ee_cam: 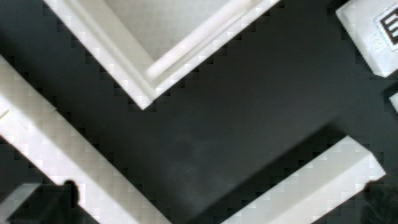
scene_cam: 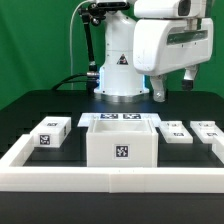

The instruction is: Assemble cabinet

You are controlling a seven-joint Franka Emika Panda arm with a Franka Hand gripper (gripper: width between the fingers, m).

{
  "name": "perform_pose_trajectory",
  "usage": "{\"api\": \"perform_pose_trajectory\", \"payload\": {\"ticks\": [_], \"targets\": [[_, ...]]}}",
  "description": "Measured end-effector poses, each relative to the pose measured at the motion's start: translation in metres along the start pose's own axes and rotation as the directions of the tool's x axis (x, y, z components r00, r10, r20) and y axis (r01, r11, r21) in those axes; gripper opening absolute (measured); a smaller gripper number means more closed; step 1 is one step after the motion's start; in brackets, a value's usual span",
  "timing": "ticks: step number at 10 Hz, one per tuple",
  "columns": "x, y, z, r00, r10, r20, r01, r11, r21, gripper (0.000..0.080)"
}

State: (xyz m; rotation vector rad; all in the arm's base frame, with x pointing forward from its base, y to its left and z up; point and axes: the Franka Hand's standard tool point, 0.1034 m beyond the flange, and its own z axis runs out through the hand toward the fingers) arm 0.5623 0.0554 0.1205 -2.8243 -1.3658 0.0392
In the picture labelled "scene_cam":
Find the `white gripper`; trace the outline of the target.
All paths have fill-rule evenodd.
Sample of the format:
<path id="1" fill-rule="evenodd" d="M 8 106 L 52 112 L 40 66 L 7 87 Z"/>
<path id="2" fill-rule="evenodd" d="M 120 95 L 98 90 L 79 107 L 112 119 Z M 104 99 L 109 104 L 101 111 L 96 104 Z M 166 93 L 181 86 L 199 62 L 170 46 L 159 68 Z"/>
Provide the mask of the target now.
<path id="1" fill-rule="evenodd" d="M 182 89 L 191 91 L 199 71 L 196 64 L 211 57 L 213 21 L 203 19 L 199 30 L 186 28 L 186 20 L 141 19 L 135 26 L 133 64 L 138 73 L 151 76 L 156 102 L 166 98 L 166 76 L 162 74 L 185 68 Z"/>

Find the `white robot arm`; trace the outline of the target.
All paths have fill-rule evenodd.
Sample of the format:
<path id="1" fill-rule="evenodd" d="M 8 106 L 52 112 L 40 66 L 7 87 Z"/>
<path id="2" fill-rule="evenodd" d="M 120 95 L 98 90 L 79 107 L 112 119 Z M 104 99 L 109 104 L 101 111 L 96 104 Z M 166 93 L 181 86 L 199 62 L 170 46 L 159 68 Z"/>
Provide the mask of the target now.
<path id="1" fill-rule="evenodd" d="M 106 13 L 105 62 L 95 94 L 130 101 L 153 94 L 163 102 L 170 72 L 185 71 L 182 88 L 193 89 L 199 65 L 211 58 L 212 0 L 94 0 Z"/>

